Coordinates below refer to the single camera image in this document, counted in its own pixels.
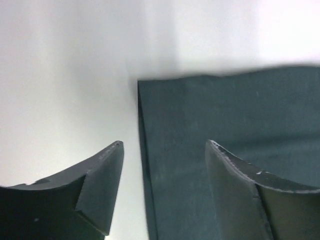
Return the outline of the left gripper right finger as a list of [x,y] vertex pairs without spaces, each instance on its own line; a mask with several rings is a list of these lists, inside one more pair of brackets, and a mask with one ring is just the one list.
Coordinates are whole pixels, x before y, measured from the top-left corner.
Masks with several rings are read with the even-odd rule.
[[220,239],[319,239],[318,187],[269,173],[213,140],[205,161]]

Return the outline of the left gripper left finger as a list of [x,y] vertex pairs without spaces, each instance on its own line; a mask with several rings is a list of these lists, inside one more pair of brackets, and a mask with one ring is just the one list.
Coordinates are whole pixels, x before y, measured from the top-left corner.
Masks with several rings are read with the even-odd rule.
[[109,235],[124,161],[115,141],[32,184],[0,189],[3,240],[103,240]]

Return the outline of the black t-shirt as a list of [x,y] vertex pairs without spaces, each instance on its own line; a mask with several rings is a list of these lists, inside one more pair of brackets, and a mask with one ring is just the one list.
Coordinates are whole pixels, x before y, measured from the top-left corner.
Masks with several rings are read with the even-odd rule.
[[206,142],[278,177],[320,189],[320,69],[139,80],[148,236],[221,240]]

